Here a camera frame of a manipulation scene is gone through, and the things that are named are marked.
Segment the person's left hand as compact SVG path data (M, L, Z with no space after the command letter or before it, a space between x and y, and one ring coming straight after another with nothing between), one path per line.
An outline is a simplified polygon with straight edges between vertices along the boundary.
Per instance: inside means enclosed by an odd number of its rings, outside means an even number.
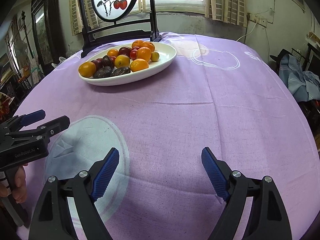
M19 166L18 170L15 173L15 185L16 187L12 191L12 196L16 200L16 203L23 203L27 198L27 186L25 181L25 170L24 167L28 166L28 163L25 163Z

